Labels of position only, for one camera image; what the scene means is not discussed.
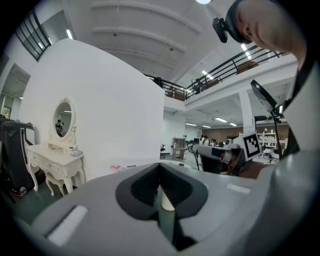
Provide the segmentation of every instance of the white curved wall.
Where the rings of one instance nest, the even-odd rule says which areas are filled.
[[[159,159],[164,91],[130,65],[76,40],[52,45],[32,72],[19,113],[35,127],[36,143],[46,142],[64,97],[75,105],[87,181],[111,173],[110,163],[121,159]]]

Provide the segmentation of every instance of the ceiling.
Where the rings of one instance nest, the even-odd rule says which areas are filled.
[[[291,83],[278,86],[271,84],[268,85],[266,90],[277,103],[282,103],[287,98],[290,88]],[[250,99],[252,115],[269,117],[270,114],[254,95],[252,89],[247,92]],[[204,108],[188,111],[184,115],[186,116],[186,123],[199,126],[205,125],[212,128],[222,128],[230,126],[229,123],[234,123],[238,126],[243,125],[243,114],[238,93],[216,100]],[[228,123],[215,120],[215,118],[224,119]]]
[[[13,98],[20,98],[24,95],[30,75],[13,64],[2,89],[2,93]]]
[[[212,28],[213,18],[225,17],[233,1],[206,5],[195,0],[62,2],[75,39],[142,73],[187,87],[190,77],[201,77],[202,70],[211,70],[241,51],[232,39],[221,43]]]

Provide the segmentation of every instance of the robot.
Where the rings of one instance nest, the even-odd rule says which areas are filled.
[[[239,2],[225,20],[213,20],[223,43],[227,33],[246,42],[233,21]],[[257,135],[246,134],[234,141],[240,148],[194,145],[205,171],[154,163],[97,178],[48,207],[32,227],[19,222],[21,229],[47,255],[269,254],[296,232],[318,194],[318,71],[316,62],[295,97],[270,104],[274,114],[286,118],[300,150],[264,168],[256,180],[237,176],[243,163],[261,153]],[[303,124],[313,126],[306,132]],[[239,165],[233,175],[220,175],[218,164],[230,163],[236,151]],[[161,232],[152,207],[158,186],[175,208],[172,241]]]

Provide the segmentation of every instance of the staircase railing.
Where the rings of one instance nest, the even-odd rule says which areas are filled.
[[[15,34],[36,61],[39,61],[42,54],[52,44],[41,26],[34,9],[28,13],[17,27]]]
[[[173,82],[163,80],[161,77],[155,77],[148,74],[144,75],[153,80],[153,82],[155,82],[159,87],[161,87],[164,90],[165,96],[183,102],[186,100],[186,94],[188,92],[186,88],[179,86]]]
[[[185,100],[223,82],[227,78],[241,74],[273,58],[280,58],[282,54],[262,49],[256,45],[252,46],[196,79],[186,88]]]

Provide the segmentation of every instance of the vanity table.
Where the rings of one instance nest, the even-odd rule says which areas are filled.
[[[50,183],[58,185],[62,195],[63,183],[68,193],[73,191],[71,178],[79,173],[80,182],[85,182],[85,174],[82,168],[82,157],[76,144],[75,125],[76,111],[69,98],[64,98],[55,109],[53,120],[50,122],[49,138],[45,145],[30,145],[27,147],[28,170],[34,181],[34,190],[38,191],[38,183],[35,173],[41,168],[46,176],[51,195],[54,191]],[[62,126],[62,120],[68,127]]]

